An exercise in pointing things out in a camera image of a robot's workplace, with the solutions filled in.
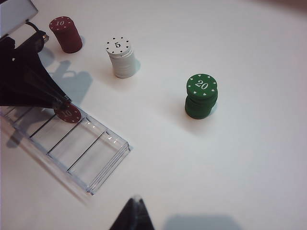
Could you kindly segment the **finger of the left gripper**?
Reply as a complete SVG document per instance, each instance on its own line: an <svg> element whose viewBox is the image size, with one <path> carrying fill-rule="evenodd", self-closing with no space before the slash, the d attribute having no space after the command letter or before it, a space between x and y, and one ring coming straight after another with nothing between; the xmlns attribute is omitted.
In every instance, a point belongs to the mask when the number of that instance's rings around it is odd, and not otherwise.
<svg viewBox="0 0 307 230"><path fill-rule="evenodd" d="M48 74L36 52L23 56L13 49L2 48L0 50L0 80L7 77L23 77L29 72L38 75ZM70 103L71 99L65 94L65 105Z"/></svg>
<svg viewBox="0 0 307 230"><path fill-rule="evenodd" d="M0 81L1 106L65 108L65 93L47 73L26 73Z"/></svg>

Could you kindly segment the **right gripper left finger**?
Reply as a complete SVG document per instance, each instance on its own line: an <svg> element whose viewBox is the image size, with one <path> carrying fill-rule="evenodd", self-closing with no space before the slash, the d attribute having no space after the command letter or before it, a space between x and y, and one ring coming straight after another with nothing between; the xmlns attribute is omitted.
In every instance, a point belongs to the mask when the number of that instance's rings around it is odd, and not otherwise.
<svg viewBox="0 0 307 230"><path fill-rule="evenodd" d="M138 197L131 197L110 227L110 230L135 230L137 227Z"/></svg>

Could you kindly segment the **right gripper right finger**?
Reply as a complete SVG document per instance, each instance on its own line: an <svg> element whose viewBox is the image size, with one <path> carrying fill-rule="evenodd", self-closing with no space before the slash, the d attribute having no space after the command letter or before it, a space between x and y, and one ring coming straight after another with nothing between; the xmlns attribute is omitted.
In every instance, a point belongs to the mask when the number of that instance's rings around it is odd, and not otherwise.
<svg viewBox="0 0 307 230"><path fill-rule="evenodd" d="M136 229L137 230L155 230L146 205L141 196L137 197L136 211Z"/></svg>

